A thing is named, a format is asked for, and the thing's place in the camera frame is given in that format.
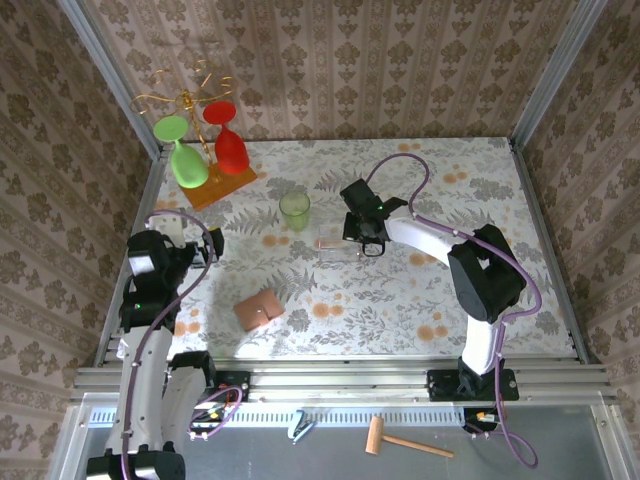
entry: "wall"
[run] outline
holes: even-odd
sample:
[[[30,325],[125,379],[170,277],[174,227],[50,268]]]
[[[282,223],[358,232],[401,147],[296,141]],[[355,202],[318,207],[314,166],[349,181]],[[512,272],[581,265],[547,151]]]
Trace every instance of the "wall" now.
[[[0,478],[43,478],[149,160],[55,2],[0,2]]]
[[[640,2],[608,2],[525,159],[640,452]]]
[[[200,59],[236,77],[234,128],[246,139],[508,136],[576,4],[83,3],[136,94],[195,89]],[[154,84],[161,68],[175,76]],[[172,110],[153,102],[148,120]]]

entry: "hammer head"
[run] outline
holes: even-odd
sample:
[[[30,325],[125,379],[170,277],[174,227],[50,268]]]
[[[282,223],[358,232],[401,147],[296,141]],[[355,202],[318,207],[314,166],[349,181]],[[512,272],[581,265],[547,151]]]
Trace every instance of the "hammer head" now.
[[[384,419],[382,417],[371,418],[369,424],[369,435],[367,436],[367,445],[364,447],[364,451],[372,455],[377,455],[380,452],[380,443],[382,442],[382,430],[384,428]]]

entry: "hammer handle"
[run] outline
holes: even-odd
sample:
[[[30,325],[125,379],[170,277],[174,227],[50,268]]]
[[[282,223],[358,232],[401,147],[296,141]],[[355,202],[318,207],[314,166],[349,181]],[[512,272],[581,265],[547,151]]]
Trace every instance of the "hammer handle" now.
[[[404,438],[392,437],[391,435],[382,435],[382,440],[395,443],[396,445],[402,445],[403,447],[415,448],[416,450],[422,450],[423,452],[433,453],[435,455],[442,455],[443,457],[453,458],[453,452],[450,450],[443,450],[442,448],[430,447],[429,445],[423,445],[418,442],[411,442]]]

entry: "clip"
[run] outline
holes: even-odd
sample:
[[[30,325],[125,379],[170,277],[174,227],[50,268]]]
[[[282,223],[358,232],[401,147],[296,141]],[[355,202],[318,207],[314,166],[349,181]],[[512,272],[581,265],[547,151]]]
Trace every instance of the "clip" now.
[[[287,430],[287,436],[292,440],[294,445],[316,424],[316,422],[305,420],[304,417],[304,410],[296,410],[296,413],[293,414],[291,425],[289,425],[289,429]]]

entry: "floral tablecloth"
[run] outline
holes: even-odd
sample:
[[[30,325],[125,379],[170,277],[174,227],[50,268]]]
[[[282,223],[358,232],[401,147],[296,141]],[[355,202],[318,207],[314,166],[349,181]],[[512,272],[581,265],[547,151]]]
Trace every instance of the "floral tablecloth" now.
[[[287,141],[247,148],[258,179],[197,213],[166,168],[156,207],[183,209],[221,227],[226,240],[221,261],[182,302],[171,355],[205,348],[214,357],[252,359],[459,355],[466,314],[448,269],[435,259],[399,244],[388,244],[378,259],[334,263],[318,256],[318,227],[340,227],[347,211],[339,191],[366,178],[387,155],[412,152],[431,169],[416,210],[470,230],[487,222],[499,226],[542,291],[543,309],[508,327],[505,353],[574,356],[505,139]],[[398,159],[382,167],[371,186],[383,200],[408,199],[422,178],[419,164]],[[301,233],[289,231],[278,210],[279,198],[292,189],[306,191],[312,202],[310,224]],[[191,225],[186,235],[200,237]],[[183,287],[197,275],[191,271]],[[286,313],[245,333],[232,307],[266,287],[276,291]],[[518,307],[532,302],[527,289]]]

